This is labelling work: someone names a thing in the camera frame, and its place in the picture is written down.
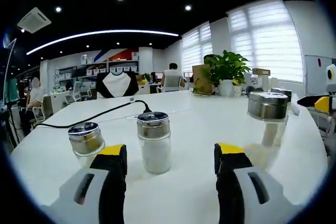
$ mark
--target window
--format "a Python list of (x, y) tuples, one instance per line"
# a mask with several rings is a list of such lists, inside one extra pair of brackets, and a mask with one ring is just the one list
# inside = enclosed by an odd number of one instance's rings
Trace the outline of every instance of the window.
[(210, 24), (206, 22), (182, 36), (182, 72), (190, 77), (193, 66), (203, 64), (203, 57), (212, 54)]
[(280, 80), (303, 82), (299, 39), (282, 0), (263, 0), (228, 12), (232, 49)]

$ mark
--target potted plant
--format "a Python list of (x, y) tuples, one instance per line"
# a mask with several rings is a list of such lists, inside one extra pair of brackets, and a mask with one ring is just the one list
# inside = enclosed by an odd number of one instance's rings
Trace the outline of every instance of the potted plant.
[(250, 70), (246, 66), (246, 58), (234, 52), (223, 51), (223, 55), (209, 55), (204, 63), (210, 65), (209, 81), (218, 87), (219, 95), (232, 96), (234, 94), (233, 79), (239, 86), (244, 83), (244, 72)]
[(151, 80), (151, 75), (149, 73), (144, 73), (142, 75), (143, 80), (147, 80), (148, 82)]

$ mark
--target black ceiling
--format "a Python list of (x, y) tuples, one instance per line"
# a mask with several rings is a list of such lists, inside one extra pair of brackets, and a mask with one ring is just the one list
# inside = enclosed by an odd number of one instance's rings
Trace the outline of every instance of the black ceiling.
[[(97, 30), (145, 29), (182, 35), (202, 22), (220, 19), (226, 11), (252, 1), (256, 0), (7, 0), (11, 11), (7, 24), (12, 28), (11, 38), (17, 38), (22, 51), (27, 52), (59, 38)], [(186, 4), (192, 5), (190, 12), (185, 11)], [(55, 12), (56, 6), (62, 8), (61, 13)], [(52, 23), (34, 34), (22, 34), (16, 24), (33, 7), (38, 7)], [(90, 50), (100, 50), (138, 48), (151, 42), (153, 48), (164, 49), (178, 39), (180, 37), (147, 34), (85, 36), (54, 44), (28, 56), (17, 56), (13, 64), (23, 71), (28, 68), (27, 64), (38, 65), (41, 57), (52, 59), (86, 51), (86, 45), (90, 45)]]

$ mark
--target green leaves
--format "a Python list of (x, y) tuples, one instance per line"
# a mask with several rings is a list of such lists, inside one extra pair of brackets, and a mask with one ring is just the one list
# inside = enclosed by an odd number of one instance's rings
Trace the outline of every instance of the green leaves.
[(244, 83), (244, 72), (251, 70), (246, 66), (246, 58), (234, 52), (223, 51), (223, 55), (206, 55), (204, 63), (210, 65), (210, 75), (206, 77), (214, 86), (219, 85), (220, 80), (236, 79), (239, 84)]

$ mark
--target silver jar lid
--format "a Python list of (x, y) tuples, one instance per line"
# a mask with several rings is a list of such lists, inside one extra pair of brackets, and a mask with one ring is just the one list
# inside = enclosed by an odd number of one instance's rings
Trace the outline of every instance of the silver jar lid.
[(259, 120), (278, 120), (286, 116), (288, 97), (281, 93), (251, 92), (247, 112)]
[(271, 92), (285, 94), (286, 96), (288, 96), (288, 99), (289, 99), (288, 102), (290, 102), (292, 100), (292, 91), (291, 90), (282, 89), (282, 88), (271, 88)]
[(69, 129), (68, 136), (72, 150), (78, 156), (95, 155), (105, 147), (105, 141), (97, 123), (77, 124)]
[(138, 116), (138, 136), (151, 140), (170, 135), (169, 117), (166, 113), (153, 111)]

